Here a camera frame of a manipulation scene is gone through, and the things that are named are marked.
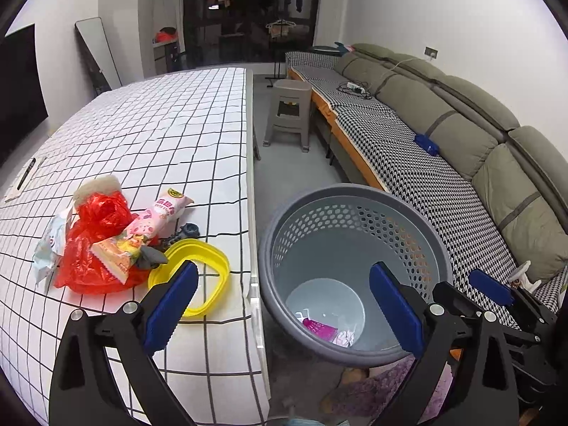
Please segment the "pink snack wrapper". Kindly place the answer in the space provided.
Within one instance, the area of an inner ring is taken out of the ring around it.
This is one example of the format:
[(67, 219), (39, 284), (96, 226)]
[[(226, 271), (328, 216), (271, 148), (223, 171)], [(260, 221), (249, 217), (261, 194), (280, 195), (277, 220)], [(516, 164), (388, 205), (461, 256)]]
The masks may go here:
[(92, 254), (108, 273), (124, 285), (143, 245), (149, 245), (170, 221), (180, 217), (192, 198), (171, 187), (140, 213), (124, 230), (108, 239), (93, 243)]

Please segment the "light blue wet wipes pack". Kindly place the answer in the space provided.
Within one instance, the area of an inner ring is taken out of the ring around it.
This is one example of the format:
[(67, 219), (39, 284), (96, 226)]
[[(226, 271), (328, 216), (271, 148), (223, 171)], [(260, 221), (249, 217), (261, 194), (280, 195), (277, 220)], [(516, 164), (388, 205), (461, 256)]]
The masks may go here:
[(66, 234), (71, 226), (72, 208), (57, 213), (50, 219), (33, 255), (35, 282), (49, 277), (65, 252)]

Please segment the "pink plastic mesh fan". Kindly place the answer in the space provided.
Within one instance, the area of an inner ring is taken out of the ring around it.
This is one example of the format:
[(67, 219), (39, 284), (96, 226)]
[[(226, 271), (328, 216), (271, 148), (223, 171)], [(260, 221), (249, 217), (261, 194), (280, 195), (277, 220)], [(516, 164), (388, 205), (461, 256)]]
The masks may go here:
[(302, 312), (296, 313), (296, 319), (316, 337), (338, 345), (340, 347), (349, 348), (353, 346), (355, 341), (354, 332), (350, 330), (342, 330), (311, 319), (309, 316), (304, 315)]

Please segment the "grey perforated trash basket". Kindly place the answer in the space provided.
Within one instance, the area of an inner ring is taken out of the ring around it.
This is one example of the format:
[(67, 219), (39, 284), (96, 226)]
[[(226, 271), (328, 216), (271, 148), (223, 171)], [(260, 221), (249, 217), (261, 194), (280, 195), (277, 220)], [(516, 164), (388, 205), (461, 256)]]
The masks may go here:
[[(263, 303), (280, 329), (344, 366), (387, 365), (407, 354), (371, 292), (375, 263), (385, 263), (426, 303), (439, 282), (453, 282), (449, 254), (431, 224), (398, 197), (356, 184), (308, 191), (281, 206), (265, 230), (258, 262)], [(353, 331), (353, 346), (316, 337), (297, 312)]]

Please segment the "black small wrapper piece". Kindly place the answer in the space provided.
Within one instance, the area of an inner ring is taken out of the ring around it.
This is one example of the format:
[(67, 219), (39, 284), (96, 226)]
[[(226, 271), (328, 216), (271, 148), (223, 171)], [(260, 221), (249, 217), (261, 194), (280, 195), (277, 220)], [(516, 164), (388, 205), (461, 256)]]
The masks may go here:
[(168, 261), (169, 259), (163, 252), (152, 246), (143, 245), (140, 249), (139, 257), (135, 261), (135, 266), (140, 270), (152, 270), (162, 264), (166, 264)]

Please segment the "blue clip on sofa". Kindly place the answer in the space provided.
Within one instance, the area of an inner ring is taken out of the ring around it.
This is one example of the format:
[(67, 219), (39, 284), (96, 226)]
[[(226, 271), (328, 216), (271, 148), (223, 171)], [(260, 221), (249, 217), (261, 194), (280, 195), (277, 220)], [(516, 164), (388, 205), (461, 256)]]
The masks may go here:
[(414, 142), (430, 156), (437, 157), (439, 155), (439, 146), (428, 135), (416, 134)]

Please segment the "beige plush toy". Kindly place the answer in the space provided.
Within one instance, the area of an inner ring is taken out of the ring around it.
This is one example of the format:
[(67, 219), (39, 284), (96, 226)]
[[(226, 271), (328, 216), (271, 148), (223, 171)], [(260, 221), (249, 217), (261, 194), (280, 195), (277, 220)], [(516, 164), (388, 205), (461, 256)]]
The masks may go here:
[(87, 183), (82, 184), (72, 195), (73, 207), (75, 210), (83, 205), (92, 194), (100, 193), (111, 195), (116, 191), (121, 191), (121, 183), (115, 175), (97, 177)]

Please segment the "black pen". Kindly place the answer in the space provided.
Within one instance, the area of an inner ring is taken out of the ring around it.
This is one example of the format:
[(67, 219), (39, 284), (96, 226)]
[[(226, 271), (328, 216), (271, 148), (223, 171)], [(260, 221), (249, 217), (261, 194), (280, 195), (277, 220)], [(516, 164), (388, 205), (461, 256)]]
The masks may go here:
[(25, 171), (23, 172), (22, 176), (20, 177), (20, 179), (17, 183), (17, 186), (15, 187), (16, 190), (21, 190), (22, 186), (24, 185), (29, 174), (32, 172), (36, 163), (37, 163), (37, 158), (35, 158), (35, 157), (31, 158), (31, 160), (29, 161), (29, 164), (25, 168)]

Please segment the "white notepad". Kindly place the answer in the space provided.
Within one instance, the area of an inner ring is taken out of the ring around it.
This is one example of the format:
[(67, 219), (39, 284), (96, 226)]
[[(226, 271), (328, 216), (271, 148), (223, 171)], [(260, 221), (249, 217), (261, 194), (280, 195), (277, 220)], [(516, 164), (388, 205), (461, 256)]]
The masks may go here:
[(6, 192), (4, 196), (6, 203), (15, 200), (22, 194), (23, 190), (25, 190), (26, 186), (36, 175), (45, 160), (45, 157), (32, 157), (28, 161), (21, 174), (15, 178), (9, 190)]

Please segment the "grey plastic stool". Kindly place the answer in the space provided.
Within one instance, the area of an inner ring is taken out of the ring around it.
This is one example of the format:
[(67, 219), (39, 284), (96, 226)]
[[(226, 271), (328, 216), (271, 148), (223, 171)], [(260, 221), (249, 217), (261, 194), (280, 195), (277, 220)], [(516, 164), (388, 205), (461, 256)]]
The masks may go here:
[(304, 153), (309, 151), (312, 87), (309, 83), (281, 79), (272, 85), (271, 104), (263, 145), (272, 144), (275, 131), (298, 134)]

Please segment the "checkered white tablecloth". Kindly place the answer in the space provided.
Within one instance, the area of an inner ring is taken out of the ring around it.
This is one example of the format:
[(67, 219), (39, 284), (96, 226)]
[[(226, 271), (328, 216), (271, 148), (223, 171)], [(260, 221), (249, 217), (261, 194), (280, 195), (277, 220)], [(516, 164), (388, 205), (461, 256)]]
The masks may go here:
[(26, 413), (50, 423), (49, 391), (73, 312), (105, 316), (141, 300), (153, 278), (86, 294), (33, 259), (56, 222), (75, 222), (74, 194), (107, 176), (142, 228), (161, 240), (188, 223), (224, 256), (227, 272), (198, 264), (191, 313), (154, 362), (199, 425), (263, 425), (269, 387), (254, 259), (252, 73), (183, 71), (106, 92), (74, 114), (17, 174), (1, 201), (1, 372)]

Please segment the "black television screen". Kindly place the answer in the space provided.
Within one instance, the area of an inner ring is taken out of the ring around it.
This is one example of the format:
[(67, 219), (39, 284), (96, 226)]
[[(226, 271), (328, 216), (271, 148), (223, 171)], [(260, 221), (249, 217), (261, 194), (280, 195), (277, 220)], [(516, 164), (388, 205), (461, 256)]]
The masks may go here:
[(48, 117), (38, 77), (35, 31), (32, 24), (1, 42), (1, 164)]

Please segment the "leaning white mirror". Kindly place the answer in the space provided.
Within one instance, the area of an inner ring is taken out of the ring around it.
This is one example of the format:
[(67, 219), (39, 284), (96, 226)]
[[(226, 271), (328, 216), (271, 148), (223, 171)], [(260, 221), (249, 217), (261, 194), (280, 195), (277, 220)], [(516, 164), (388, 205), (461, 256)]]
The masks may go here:
[(74, 24), (79, 50), (96, 95), (122, 87), (102, 19), (81, 19)]

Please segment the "red item on shelf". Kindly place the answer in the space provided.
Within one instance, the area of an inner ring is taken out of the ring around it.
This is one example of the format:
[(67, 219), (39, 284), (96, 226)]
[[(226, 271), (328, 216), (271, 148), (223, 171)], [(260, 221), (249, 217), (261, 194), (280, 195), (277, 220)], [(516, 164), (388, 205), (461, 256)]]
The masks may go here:
[(158, 31), (154, 36), (154, 43), (169, 43), (176, 42), (178, 39), (177, 30), (174, 27), (164, 27)]

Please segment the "wall power socket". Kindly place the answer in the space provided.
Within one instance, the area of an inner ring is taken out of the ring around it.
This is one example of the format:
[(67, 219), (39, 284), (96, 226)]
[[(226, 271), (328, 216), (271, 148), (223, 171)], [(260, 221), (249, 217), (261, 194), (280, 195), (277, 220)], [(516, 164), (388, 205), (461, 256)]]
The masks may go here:
[(438, 51), (434, 48), (426, 46), (425, 47), (425, 55), (428, 56), (431, 59), (436, 59), (437, 55), (438, 55)]

